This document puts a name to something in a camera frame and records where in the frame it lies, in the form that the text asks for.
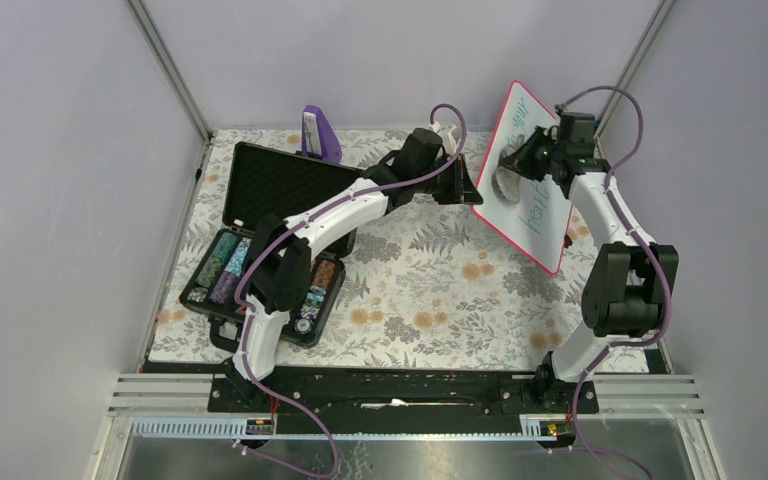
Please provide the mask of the grey round scrubber pad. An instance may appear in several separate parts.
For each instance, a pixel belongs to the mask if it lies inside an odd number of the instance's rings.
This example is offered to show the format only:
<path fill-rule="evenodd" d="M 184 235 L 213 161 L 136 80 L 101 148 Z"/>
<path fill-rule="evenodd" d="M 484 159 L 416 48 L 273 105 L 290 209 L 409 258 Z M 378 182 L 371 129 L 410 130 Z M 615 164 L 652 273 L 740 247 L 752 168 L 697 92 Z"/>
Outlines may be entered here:
<path fill-rule="evenodd" d="M 520 186 L 522 176 L 509 168 L 502 165 L 497 165 L 492 176 L 492 186 L 494 192 L 500 198 L 508 204 L 518 204 L 520 202 Z"/>

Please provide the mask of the pink framed whiteboard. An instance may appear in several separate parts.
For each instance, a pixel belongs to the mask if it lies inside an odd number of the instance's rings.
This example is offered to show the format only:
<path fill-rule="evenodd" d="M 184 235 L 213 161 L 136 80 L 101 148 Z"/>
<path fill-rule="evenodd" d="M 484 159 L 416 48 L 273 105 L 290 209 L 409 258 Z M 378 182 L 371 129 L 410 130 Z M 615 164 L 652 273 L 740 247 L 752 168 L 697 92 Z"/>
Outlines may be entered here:
<path fill-rule="evenodd" d="M 505 148 L 538 126 L 556 123 L 555 115 L 522 82 L 512 81 L 476 182 L 483 203 L 472 207 L 478 219 L 550 275 L 561 267 L 571 203 L 550 178 L 541 182 L 519 178 L 517 200 L 509 202 L 493 187 L 493 177 Z"/>

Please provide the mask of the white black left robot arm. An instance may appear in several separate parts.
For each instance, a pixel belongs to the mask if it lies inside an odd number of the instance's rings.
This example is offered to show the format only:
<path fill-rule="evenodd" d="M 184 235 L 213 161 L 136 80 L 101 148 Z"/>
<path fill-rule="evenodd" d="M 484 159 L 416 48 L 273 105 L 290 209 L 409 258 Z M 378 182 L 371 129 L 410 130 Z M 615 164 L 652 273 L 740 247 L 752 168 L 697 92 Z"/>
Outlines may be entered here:
<path fill-rule="evenodd" d="M 241 376 L 231 395 L 242 408 L 256 411 L 269 401 L 271 387 L 264 378 L 274 370 L 281 331 L 304 302 L 312 282 L 311 262 L 326 247 L 417 195 L 441 205 L 481 203 L 465 166 L 465 140 L 464 127 L 434 121 L 411 132 L 401 148 L 363 170 L 333 197 L 287 218 L 263 218 L 234 293 L 246 314 L 232 359 Z"/>

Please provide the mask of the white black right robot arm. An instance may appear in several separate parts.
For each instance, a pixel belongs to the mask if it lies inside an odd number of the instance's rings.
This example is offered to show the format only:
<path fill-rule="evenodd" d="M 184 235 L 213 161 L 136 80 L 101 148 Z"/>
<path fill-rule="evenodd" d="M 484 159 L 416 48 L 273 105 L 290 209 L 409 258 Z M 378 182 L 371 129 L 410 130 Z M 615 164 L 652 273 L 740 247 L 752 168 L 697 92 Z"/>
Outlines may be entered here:
<path fill-rule="evenodd" d="M 582 323 L 549 352 L 530 382 L 539 407 L 557 412 L 580 395 L 614 347 L 648 347 L 669 324 L 679 256 L 639 226 L 609 163 L 595 154 L 595 118 L 559 109 L 556 126 L 538 126 L 523 145 L 501 154 L 492 185 L 520 199 L 526 180 L 551 179 L 582 214 L 599 246 L 581 297 Z"/>

